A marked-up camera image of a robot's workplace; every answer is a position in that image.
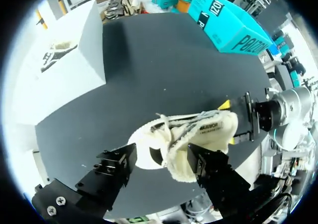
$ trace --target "sneaker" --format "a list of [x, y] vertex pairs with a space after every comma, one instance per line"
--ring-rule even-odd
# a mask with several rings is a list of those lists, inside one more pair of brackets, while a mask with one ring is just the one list
[[41, 72], [45, 72], [49, 69], [53, 64], [55, 64], [59, 59], [68, 54], [73, 49], [77, 48], [77, 44], [70, 46], [70, 43], [61, 43], [54, 45], [47, 53], [43, 56], [43, 67], [41, 68]]
[[137, 167], [167, 167], [175, 180], [196, 182], [187, 161], [188, 144], [193, 143], [211, 151], [221, 150], [227, 153], [228, 143], [237, 128], [237, 115], [227, 110], [170, 117], [160, 115], [159, 119], [136, 130], [128, 143], [136, 143]]

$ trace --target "black table surface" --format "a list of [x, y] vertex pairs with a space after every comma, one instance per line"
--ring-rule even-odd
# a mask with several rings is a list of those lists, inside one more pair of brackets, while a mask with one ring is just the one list
[[[40, 153], [51, 179], [74, 185], [105, 149], [125, 145], [155, 113], [183, 115], [217, 109], [249, 91], [265, 100], [269, 79], [257, 56], [219, 53], [188, 14], [141, 14], [104, 25], [106, 85], [52, 113], [36, 126]], [[237, 168], [265, 137], [230, 146]], [[132, 218], [179, 205], [201, 194], [167, 169], [135, 167], [108, 218]]]

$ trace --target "shoelace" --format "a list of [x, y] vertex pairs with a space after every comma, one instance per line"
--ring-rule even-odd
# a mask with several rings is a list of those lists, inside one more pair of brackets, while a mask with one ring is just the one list
[[[193, 119], [190, 120], [179, 120], [179, 121], [170, 121], [169, 118], [167, 116], [165, 116], [164, 114], [159, 114], [156, 113], [158, 116], [160, 116], [160, 118], [163, 121], [163, 130], [161, 128], [159, 129], [154, 129], [153, 132], [157, 133], [159, 135], [161, 135], [165, 140], [166, 137], [168, 138], [168, 152], [169, 150], [174, 147], [176, 145], [176, 143], [183, 138], [184, 136], [186, 136], [186, 134], [189, 131], [192, 131], [195, 126], [198, 126], [197, 129], [199, 129], [201, 127], [200, 124], [198, 124], [199, 121], [202, 121], [204, 119], [208, 119], [211, 117], [214, 117], [216, 115], [219, 115], [220, 112], [213, 110], [213, 111], [208, 111], [208, 112], [201, 112], [199, 115], [197, 115], [196, 117], [194, 117]], [[181, 125], [187, 124], [187, 126], [185, 127], [184, 131], [181, 133], [181, 135], [176, 138], [174, 141], [172, 140], [172, 131], [171, 129], [173, 127], [179, 127]], [[162, 166], [165, 167], [166, 166], [166, 157], [163, 157], [163, 162], [162, 162]]]

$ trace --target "wire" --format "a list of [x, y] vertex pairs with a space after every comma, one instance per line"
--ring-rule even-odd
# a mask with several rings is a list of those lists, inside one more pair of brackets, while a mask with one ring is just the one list
[[278, 194], [276, 197], [274, 197], [272, 200], [270, 200], [269, 203], [275, 202], [282, 197], [287, 197], [287, 199], [288, 199], [287, 216], [289, 216], [290, 211], [291, 211], [291, 207], [292, 207], [292, 195], [290, 195], [289, 193]]

